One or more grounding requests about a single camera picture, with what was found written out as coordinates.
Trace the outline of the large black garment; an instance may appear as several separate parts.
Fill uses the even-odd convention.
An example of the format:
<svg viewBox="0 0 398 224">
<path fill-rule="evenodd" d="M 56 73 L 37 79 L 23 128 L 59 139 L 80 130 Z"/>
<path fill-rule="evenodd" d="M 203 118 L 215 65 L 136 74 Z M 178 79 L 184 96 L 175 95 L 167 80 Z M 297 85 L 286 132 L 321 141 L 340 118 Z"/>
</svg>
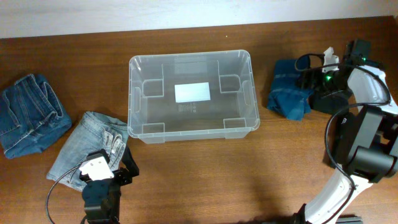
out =
<svg viewBox="0 0 398 224">
<path fill-rule="evenodd" d="M 346 130 L 353 122 L 353 119 L 354 114 L 351 112 L 347 112 L 336 116 L 330 124 L 330 128 L 328 130 L 328 148 L 335 162 L 338 162 L 338 145 L 344 138 Z"/>
</svg>

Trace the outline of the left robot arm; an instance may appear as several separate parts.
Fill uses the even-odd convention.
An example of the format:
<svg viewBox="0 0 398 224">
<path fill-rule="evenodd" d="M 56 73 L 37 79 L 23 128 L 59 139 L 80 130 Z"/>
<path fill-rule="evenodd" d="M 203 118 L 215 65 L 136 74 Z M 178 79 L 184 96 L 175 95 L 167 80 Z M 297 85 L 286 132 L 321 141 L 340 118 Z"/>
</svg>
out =
<svg viewBox="0 0 398 224">
<path fill-rule="evenodd" d="M 139 168 L 131 151 L 125 148 L 121 162 L 124 167 L 112 171 L 110 158 L 104 149 L 91 152 L 80 165 L 80 180 L 86 183 L 82 191 L 85 219 L 88 223 L 119 223 L 121 187 L 132 183 Z"/>
</svg>

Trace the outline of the small black garment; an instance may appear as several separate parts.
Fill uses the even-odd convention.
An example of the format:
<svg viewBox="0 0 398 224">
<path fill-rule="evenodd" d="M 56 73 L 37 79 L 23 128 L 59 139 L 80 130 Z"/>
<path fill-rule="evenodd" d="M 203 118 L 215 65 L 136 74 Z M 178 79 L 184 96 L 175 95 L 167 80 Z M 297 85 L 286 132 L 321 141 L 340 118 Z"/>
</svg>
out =
<svg viewBox="0 0 398 224">
<path fill-rule="evenodd" d="M 349 104 L 348 100 L 352 94 L 351 90 L 337 90 L 330 93 L 318 91 L 310 96 L 309 105 L 315 111 L 333 114 Z"/>
</svg>

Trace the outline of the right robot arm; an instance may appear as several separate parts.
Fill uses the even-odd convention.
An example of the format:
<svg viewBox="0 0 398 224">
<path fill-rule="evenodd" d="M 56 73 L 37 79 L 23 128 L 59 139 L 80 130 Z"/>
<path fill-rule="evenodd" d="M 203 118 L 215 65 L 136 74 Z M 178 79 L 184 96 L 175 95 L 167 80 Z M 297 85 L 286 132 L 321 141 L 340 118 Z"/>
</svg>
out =
<svg viewBox="0 0 398 224">
<path fill-rule="evenodd" d="M 313 107 L 331 113 L 325 151 L 335 171 L 291 223 L 362 223 L 342 213 L 361 192 L 397 173 L 397 104 L 383 64 L 369 59 L 370 48 L 367 40 L 355 39 L 342 60 L 329 48 L 316 55 L 322 66 L 295 67 L 297 86 L 315 92 Z"/>
</svg>

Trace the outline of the light blue jeans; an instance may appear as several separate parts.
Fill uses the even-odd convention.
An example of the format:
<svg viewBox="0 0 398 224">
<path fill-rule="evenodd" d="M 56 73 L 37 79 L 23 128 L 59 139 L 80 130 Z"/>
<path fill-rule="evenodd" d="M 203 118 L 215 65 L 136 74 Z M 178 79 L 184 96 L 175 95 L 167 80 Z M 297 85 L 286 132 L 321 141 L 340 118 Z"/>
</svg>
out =
<svg viewBox="0 0 398 224">
<path fill-rule="evenodd" d="M 81 192 L 86 183 L 80 180 L 80 171 L 77 169 L 68 175 L 65 173 L 81 164 L 89 153 L 100 149 L 104 149 L 109 156 L 109 168 L 119 169 L 128 137 L 126 123 L 105 114 L 87 111 L 61 148 L 46 178 L 54 181 L 60 179 L 61 184 Z"/>
</svg>

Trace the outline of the teal blue garment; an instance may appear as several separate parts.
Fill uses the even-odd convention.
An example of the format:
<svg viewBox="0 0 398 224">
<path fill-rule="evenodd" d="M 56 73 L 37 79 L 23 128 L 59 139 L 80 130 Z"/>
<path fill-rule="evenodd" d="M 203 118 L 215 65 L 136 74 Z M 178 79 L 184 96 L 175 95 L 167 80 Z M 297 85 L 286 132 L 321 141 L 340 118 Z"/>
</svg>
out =
<svg viewBox="0 0 398 224">
<path fill-rule="evenodd" d="M 267 109 L 289 120 L 301 121 L 305 114 L 311 112 L 308 98 L 313 90 L 301 89 L 296 85 L 301 73 L 296 71 L 295 62 L 296 59 L 276 61 Z"/>
</svg>

